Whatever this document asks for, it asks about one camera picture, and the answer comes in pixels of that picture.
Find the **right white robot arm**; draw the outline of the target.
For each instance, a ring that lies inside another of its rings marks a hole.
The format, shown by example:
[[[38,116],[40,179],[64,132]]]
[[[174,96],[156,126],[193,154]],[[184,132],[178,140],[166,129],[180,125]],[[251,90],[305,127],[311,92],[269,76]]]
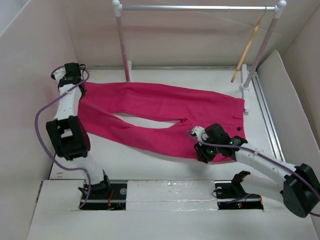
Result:
[[[237,173],[231,180],[230,188],[235,195],[231,204],[250,195],[260,195],[283,204],[297,217],[313,215],[313,209],[320,202],[320,182],[309,165],[294,165],[267,156],[246,139],[238,135],[230,137],[218,123],[207,128],[195,126],[188,136],[196,142],[198,161],[208,164],[222,155],[265,176],[258,177],[244,170]]]

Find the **pink trousers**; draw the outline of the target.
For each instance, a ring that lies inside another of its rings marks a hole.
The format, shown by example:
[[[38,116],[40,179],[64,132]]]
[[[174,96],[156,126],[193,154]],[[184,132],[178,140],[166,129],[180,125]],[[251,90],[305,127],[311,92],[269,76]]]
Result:
[[[187,132],[220,124],[245,136],[241,98],[156,83],[87,83],[78,117],[88,133],[157,154],[196,159]]]

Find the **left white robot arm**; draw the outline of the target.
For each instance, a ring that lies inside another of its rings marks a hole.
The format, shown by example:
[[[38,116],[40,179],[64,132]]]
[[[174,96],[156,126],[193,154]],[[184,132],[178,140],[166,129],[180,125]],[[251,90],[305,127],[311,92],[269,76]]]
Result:
[[[110,180],[104,170],[95,167],[90,155],[90,138],[78,117],[80,100],[87,91],[84,72],[85,65],[76,62],[66,63],[52,72],[51,78],[58,83],[60,99],[53,120],[45,127],[56,155],[90,177],[90,182],[79,190],[84,194],[91,190],[92,195],[104,199],[112,191]]]

